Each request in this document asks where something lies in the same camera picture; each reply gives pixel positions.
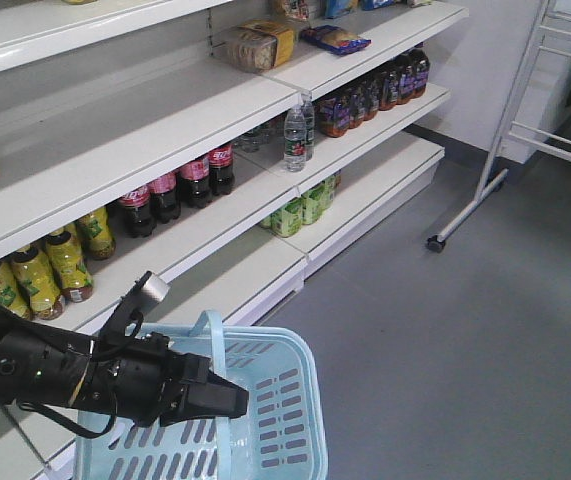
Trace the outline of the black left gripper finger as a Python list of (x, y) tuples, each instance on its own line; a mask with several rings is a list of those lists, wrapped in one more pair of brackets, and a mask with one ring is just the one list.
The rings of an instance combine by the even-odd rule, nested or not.
[(169, 403), (159, 415), (161, 426), (224, 417), (237, 419), (247, 414), (249, 392), (209, 372), (205, 382), (178, 383), (172, 387)]

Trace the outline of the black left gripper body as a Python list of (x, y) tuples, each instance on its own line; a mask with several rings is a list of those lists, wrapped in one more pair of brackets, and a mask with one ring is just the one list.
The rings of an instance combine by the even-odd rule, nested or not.
[(177, 353), (165, 340), (151, 352), (130, 348), (90, 364), (91, 373), (72, 407), (130, 419), (138, 426), (211, 419), (215, 411), (198, 403), (211, 379), (209, 365), (207, 357)]

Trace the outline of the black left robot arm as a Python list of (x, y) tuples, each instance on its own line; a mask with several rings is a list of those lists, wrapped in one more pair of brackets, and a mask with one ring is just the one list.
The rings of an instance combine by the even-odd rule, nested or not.
[(106, 327), (90, 336), (35, 323), (0, 306), (0, 405), (47, 414), (70, 408), (170, 426), (194, 419), (237, 419), (249, 393), (179, 353), (167, 336)]

